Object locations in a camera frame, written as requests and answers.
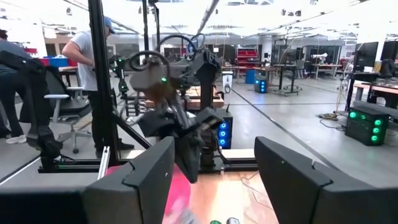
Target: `blue cap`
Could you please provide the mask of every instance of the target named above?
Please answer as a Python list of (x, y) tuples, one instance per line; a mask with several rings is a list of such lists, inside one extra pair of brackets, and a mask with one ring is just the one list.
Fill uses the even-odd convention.
[(109, 17), (104, 16), (104, 25), (109, 27), (109, 31), (111, 34), (115, 34), (116, 32), (114, 31), (112, 27), (112, 20)]

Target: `green light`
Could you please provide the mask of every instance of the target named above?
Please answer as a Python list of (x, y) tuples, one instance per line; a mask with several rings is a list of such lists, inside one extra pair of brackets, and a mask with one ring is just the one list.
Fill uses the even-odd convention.
[(355, 113), (355, 112), (351, 112), (351, 113), (349, 114), (349, 116), (350, 116), (350, 118), (355, 118), (355, 117), (356, 117), (356, 113)]
[(375, 120), (374, 125), (379, 126), (381, 124), (381, 120)]

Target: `blue bin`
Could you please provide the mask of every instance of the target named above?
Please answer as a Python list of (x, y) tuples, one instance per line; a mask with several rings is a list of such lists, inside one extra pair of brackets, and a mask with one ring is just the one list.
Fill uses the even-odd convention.
[(256, 79), (256, 71), (255, 70), (248, 70), (246, 72), (246, 84), (254, 84), (254, 80)]
[(67, 67), (69, 63), (67, 58), (50, 58), (49, 65), (54, 67)]

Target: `person's arm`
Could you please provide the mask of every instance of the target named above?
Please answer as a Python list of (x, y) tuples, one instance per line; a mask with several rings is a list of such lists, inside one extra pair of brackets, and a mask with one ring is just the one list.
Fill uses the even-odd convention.
[(62, 49), (62, 55), (88, 66), (93, 66), (94, 61), (85, 57), (82, 52), (90, 48), (90, 36), (85, 33), (76, 34)]

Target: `concrete floor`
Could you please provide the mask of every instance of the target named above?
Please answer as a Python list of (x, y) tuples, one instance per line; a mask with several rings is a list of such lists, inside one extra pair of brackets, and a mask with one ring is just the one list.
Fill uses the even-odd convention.
[[(338, 82), (297, 80), (297, 84), (303, 88), (299, 96), (288, 97), (259, 94), (253, 91), (251, 85), (234, 84), (233, 91), (226, 95), (226, 104), (230, 104), (234, 116), (233, 148), (252, 148), (256, 136), (265, 136), (376, 187), (398, 186), (396, 133), (389, 132), (386, 145), (381, 147), (366, 147), (347, 138), (344, 132), (320, 124), (316, 117), (317, 114), (332, 113), (337, 106), (341, 110), (344, 108), (344, 100), (336, 104)], [(85, 118), (83, 123), (89, 121), (90, 118)], [(326, 124), (335, 126), (343, 122), (344, 119), (341, 119), (337, 122), (326, 121)], [(58, 134), (68, 131), (68, 126), (54, 124), (52, 129)], [(124, 142), (136, 144), (123, 131), (119, 130), (119, 135)], [(94, 158), (92, 139), (79, 139), (78, 147), (81, 152), (73, 155), (71, 144), (67, 141), (63, 153), (77, 158)], [(0, 140), (0, 155), (0, 178), (4, 180), (20, 166), (29, 164), (38, 153), (26, 144), (10, 146)], [(0, 187), (85, 185), (96, 178), (96, 174), (38, 174), (39, 165), (39, 161), (32, 162)]]

